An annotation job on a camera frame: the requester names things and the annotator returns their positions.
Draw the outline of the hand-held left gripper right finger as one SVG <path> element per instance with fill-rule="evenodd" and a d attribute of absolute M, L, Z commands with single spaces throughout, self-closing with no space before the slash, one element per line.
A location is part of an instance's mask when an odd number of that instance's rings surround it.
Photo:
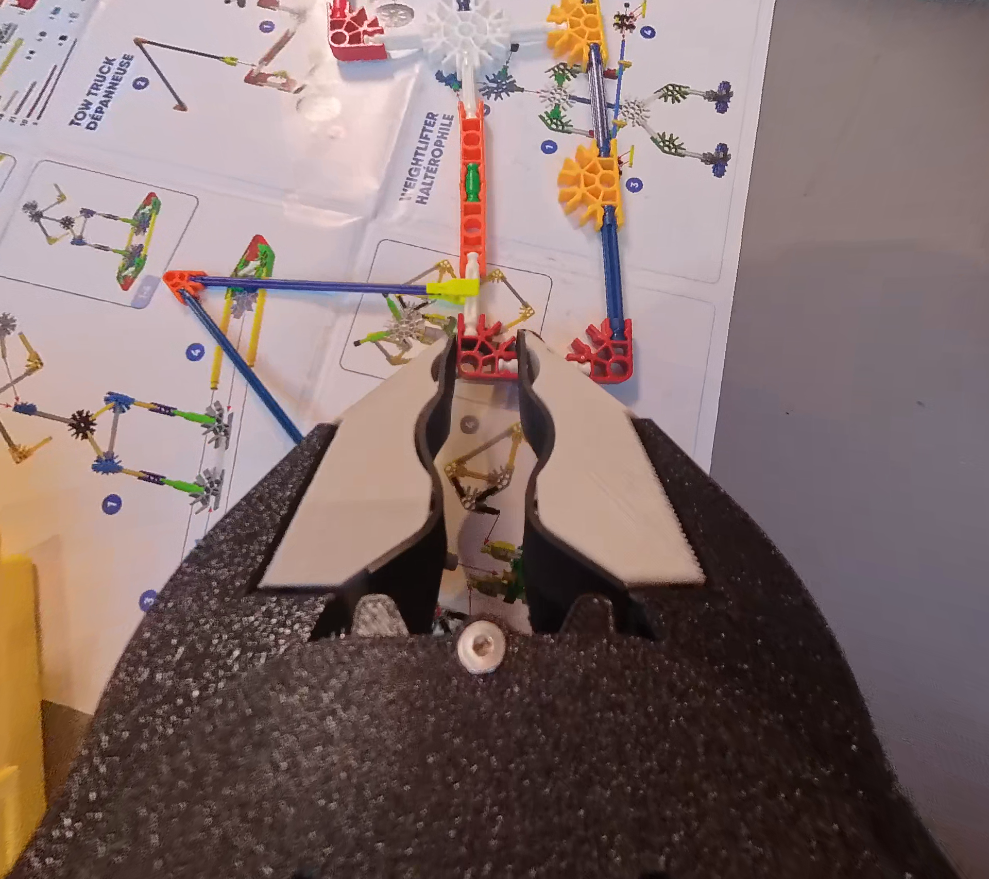
<path fill-rule="evenodd" d="M 519 411 L 537 463 L 525 494 L 529 624 L 557 633 L 581 596 L 634 627 L 634 593 L 700 587 L 705 574 L 633 416 L 530 332 L 518 340 Z"/>

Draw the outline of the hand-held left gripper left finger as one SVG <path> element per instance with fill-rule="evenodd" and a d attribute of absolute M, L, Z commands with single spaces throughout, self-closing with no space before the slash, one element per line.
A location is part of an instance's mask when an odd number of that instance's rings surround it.
<path fill-rule="evenodd" d="M 385 594 L 409 630 L 431 629 L 447 559 L 434 460 L 450 433 L 455 361 L 453 340 L 434 343 L 342 413 L 260 590 L 328 590 L 337 630 L 361 597 Z"/>

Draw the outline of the blue plastic rod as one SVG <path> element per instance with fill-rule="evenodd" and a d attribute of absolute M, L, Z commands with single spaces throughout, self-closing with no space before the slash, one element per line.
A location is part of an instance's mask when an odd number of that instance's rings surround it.
<path fill-rule="evenodd" d="M 229 360 L 231 366 L 233 366 L 241 375 L 241 378 L 245 381 L 248 389 L 270 412 L 271 416 L 289 437 L 292 443 L 294 445 L 302 443 L 303 434 L 300 432 L 299 428 L 292 421 L 288 413 L 282 408 L 281 404 L 278 403 L 275 396 L 268 391 L 264 383 L 256 375 L 251 360 L 244 357 L 235 342 L 229 339 L 229 316 L 225 314 L 221 318 L 220 323 L 217 323 L 210 313 L 204 308 L 204 305 L 196 295 L 186 290 L 180 290 L 178 297 L 180 298 L 180 301 L 192 311 L 193 316 L 197 318 L 203 328 L 213 338 L 216 345 Z"/>

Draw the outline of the purple plastic rod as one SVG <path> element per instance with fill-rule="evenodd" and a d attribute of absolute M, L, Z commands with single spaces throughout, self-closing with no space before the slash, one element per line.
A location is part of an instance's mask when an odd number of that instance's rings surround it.
<path fill-rule="evenodd" d="M 326 281 L 305 279 L 244 279 L 223 278 L 206 275 L 192 275 L 190 283 L 195 283 L 204 289 L 223 288 L 237 291 L 259 292 L 319 292 L 319 293 L 355 293 L 355 294 L 410 294 L 420 296 L 439 296 L 452 290 L 455 280 L 427 281 L 424 283 L 391 283 L 391 282 L 357 282 L 357 281 Z"/>

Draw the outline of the yellow plastic parts bin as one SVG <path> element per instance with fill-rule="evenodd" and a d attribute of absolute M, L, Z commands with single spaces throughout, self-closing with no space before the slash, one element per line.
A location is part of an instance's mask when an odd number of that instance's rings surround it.
<path fill-rule="evenodd" d="M 46 808 L 37 590 L 27 556 L 2 558 L 2 871 L 13 865 Z"/>

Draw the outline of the colourful rod connector frame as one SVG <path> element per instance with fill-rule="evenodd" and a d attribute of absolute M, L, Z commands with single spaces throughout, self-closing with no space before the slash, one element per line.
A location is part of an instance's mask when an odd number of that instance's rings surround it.
<path fill-rule="evenodd" d="M 558 177 L 559 203 L 600 234 L 606 317 L 575 339 L 567 360 L 598 383 L 619 383 L 633 375 L 632 321 L 626 318 L 618 234 L 623 224 L 618 108 L 609 109 L 606 31 L 600 0 L 560 0 L 534 31 L 510 27 L 506 14 L 481 0 L 441 2 L 417 36 L 389 36 L 380 19 L 350 0 L 331 0 L 328 44 L 340 62 L 382 61 L 397 53 L 423 54 L 443 76 L 458 82 L 460 164 L 457 181 L 460 280 L 472 289 L 462 301 L 456 342 L 460 373 L 472 380 L 509 379 L 516 361 L 508 326 L 489 322 L 481 306 L 488 270 L 488 165 L 482 81 L 500 69 L 516 43 L 538 38 L 555 66 L 585 77 L 591 114 L 587 143 L 566 158 Z"/>

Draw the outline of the white building instruction sheet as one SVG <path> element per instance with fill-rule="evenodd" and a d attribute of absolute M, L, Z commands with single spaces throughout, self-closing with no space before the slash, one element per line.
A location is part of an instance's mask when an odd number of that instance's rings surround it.
<path fill-rule="evenodd" d="M 451 0 L 350 0 L 417 36 Z M 534 31 L 560 0 L 481 0 Z M 775 0 L 600 0 L 634 367 L 610 390 L 709 465 Z M 458 82 L 340 62 L 331 0 L 2 0 L 2 537 L 39 580 L 43 697 L 97 699 L 180 561 L 290 449 L 171 269 L 460 277 Z M 565 355 L 606 317 L 600 234 L 559 203 L 585 77 L 514 43 L 482 81 L 489 322 Z M 513 382 L 462 377 L 437 459 L 453 617 L 528 629 L 534 455 Z"/>

